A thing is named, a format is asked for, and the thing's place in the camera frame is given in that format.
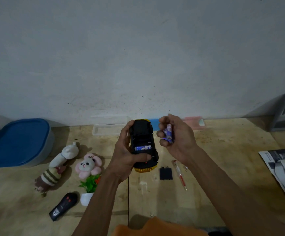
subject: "plastic food container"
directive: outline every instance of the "plastic food container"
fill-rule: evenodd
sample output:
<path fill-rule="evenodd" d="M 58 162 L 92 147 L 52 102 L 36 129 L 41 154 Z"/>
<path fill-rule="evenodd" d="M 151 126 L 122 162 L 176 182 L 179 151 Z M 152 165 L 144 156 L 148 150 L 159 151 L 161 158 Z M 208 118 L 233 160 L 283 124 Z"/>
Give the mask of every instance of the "plastic food container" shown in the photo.
<path fill-rule="evenodd" d="M 54 134 L 41 118 L 8 123 L 0 130 L 0 167 L 32 167 L 50 154 Z"/>

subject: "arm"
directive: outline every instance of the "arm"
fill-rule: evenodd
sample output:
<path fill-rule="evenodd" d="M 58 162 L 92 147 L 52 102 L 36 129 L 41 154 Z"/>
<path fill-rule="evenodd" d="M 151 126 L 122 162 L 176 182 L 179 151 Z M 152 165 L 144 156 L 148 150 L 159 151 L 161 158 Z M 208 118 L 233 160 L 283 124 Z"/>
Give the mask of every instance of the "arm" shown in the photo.
<path fill-rule="evenodd" d="M 186 165 L 203 188 L 221 218 L 235 236 L 285 235 L 285 226 L 260 206 L 220 169 L 195 141 L 191 128 L 179 117 L 169 115 L 160 119 L 160 129 L 173 125 L 175 142 L 161 139 L 170 154 Z"/>
<path fill-rule="evenodd" d="M 130 140 L 127 134 L 129 127 L 133 124 L 134 121 L 132 120 L 122 129 L 115 144 L 111 162 L 103 173 L 101 181 L 72 236 L 106 236 L 119 183 L 129 177 L 135 162 L 145 162 L 151 159 L 150 155 L 144 153 L 132 155 L 129 152 Z"/>

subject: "plush toy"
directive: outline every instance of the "plush toy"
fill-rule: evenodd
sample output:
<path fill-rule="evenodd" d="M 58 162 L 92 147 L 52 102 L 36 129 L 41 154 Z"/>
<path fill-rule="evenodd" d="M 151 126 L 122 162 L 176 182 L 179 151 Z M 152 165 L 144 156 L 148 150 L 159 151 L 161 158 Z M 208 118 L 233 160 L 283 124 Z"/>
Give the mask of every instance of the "plush toy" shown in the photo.
<path fill-rule="evenodd" d="M 66 166 L 60 166 L 55 168 L 51 167 L 44 171 L 42 175 L 34 180 L 35 190 L 46 193 L 62 177 L 62 173 L 65 169 Z"/>
<path fill-rule="evenodd" d="M 49 167 L 62 166 L 67 160 L 73 159 L 78 155 L 79 149 L 75 142 L 73 144 L 65 146 L 60 154 L 50 162 Z"/>
<path fill-rule="evenodd" d="M 100 168 L 101 165 L 102 161 L 100 157 L 87 154 L 82 162 L 77 163 L 75 170 L 79 173 L 81 179 L 85 179 L 90 175 L 100 174 L 102 171 Z"/>

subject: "forearm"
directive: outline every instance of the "forearm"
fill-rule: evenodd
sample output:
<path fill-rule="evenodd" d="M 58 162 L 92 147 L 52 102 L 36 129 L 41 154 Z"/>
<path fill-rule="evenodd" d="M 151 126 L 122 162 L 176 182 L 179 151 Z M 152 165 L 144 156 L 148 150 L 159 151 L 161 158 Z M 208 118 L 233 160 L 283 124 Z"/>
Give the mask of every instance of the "forearm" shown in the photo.
<path fill-rule="evenodd" d="M 205 151 L 194 152 L 189 169 L 233 235 L 285 235 L 285 226 L 244 194 Z"/>
<path fill-rule="evenodd" d="M 106 171 L 72 236 L 106 236 L 119 179 Z"/>

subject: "black remote control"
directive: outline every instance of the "black remote control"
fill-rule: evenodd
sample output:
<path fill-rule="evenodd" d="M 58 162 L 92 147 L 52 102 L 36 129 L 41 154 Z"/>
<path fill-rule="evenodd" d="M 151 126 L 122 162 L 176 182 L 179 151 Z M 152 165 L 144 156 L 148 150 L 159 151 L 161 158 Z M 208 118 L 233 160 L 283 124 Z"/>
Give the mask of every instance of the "black remote control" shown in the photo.
<path fill-rule="evenodd" d="M 65 194 L 61 202 L 55 206 L 54 209 L 49 213 L 50 218 L 56 221 L 60 216 L 62 216 L 67 210 L 73 207 L 78 201 L 78 195 L 76 193 L 69 192 Z"/>

